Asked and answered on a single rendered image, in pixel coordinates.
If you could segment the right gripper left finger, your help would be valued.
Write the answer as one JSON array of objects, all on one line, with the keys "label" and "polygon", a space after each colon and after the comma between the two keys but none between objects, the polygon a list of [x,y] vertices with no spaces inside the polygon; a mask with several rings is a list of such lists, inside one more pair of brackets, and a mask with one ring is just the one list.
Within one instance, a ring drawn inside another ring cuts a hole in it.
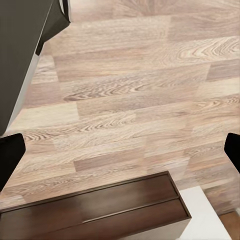
[{"label": "right gripper left finger", "polygon": [[25,141],[21,133],[0,138],[0,193],[25,152]]}]

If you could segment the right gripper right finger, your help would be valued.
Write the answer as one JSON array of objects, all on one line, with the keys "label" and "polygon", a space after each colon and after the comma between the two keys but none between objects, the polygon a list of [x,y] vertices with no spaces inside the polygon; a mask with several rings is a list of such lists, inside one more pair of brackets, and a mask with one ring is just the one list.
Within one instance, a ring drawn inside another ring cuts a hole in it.
[{"label": "right gripper right finger", "polygon": [[228,133],[224,151],[240,173],[240,135],[235,133]]}]

